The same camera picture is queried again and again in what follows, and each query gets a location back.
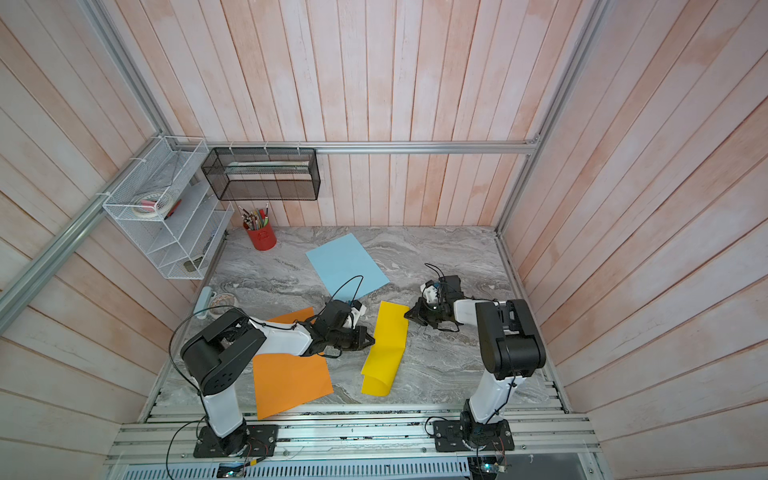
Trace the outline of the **yellow paper sheet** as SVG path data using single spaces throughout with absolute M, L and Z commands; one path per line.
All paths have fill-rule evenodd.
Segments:
M 380 304 L 374 330 L 375 343 L 361 371 L 363 394 L 385 397 L 390 393 L 406 349 L 409 320 L 405 314 L 408 311 L 404 305 Z

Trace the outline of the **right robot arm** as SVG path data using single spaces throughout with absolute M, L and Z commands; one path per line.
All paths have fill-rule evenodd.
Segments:
M 500 422 L 515 390 L 546 364 L 544 342 L 526 301 L 468 297 L 456 275 L 422 284 L 405 318 L 436 330 L 444 323 L 476 328 L 484 373 L 466 403 L 471 425 Z

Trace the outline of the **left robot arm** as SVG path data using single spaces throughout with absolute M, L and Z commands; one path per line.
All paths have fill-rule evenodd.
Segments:
M 364 312 L 357 300 L 331 300 L 319 313 L 288 325 L 258 320 L 231 307 L 187 340 L 180 349 L 181 359 L 194 379 L 213 437 L 223 442 L 245 434 L 234 383 L 254 357 L 311 357 L 328 348 L 338 352 L 369 348 L 375 338 L 357 323 Z

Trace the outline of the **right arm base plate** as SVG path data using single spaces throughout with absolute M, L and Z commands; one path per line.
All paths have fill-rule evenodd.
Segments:
M 513 451 L 515 449 L 509 423 L 502 420 L 482 424 L 471 420 L 432 422 L 432 435 L 438 452 Z

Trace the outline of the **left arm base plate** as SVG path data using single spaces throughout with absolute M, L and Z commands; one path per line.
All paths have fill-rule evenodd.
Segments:
M 229 435 L 218 437 L 210 426 L 205 426 L 198 436 L 193 457 L 271 457 L 275 452 L 278 430 L 279 426 L 273 424 L 242 423 Z

